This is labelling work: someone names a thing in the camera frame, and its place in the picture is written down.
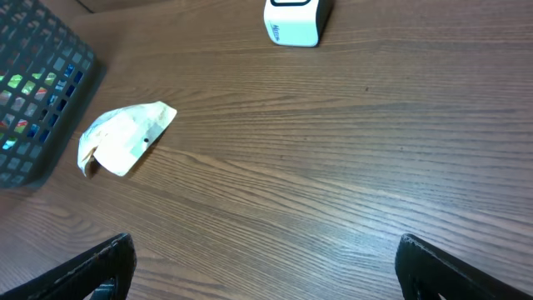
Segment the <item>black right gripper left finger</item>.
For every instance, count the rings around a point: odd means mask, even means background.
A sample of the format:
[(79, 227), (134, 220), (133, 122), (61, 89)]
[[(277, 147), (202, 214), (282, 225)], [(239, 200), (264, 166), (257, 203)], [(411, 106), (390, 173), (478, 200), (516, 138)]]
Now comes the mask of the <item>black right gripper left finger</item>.
[(132, 236), (120, 233), (43, 275), (1, 294), (1, 300), (125, 300), (137, 265)]

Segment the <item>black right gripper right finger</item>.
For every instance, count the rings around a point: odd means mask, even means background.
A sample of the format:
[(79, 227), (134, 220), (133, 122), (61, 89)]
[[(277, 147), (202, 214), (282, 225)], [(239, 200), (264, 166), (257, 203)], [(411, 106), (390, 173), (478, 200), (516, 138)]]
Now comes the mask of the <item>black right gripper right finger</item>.
[(405, 299), (532, 300), (531, 295), (409, 233), (398, 244), (395, 271)]

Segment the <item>beige paper snack bag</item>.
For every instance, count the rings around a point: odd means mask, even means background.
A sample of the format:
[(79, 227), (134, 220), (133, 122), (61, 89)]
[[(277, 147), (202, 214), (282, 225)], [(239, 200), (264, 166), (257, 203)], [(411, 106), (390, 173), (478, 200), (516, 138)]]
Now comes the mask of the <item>beige paper snack bag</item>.
[(176, 116), (175, 108), (160, 101), (105, 112), (79, 138), (78, 167), (89, 177), (96, 161), (119, 177), (127, 175)]

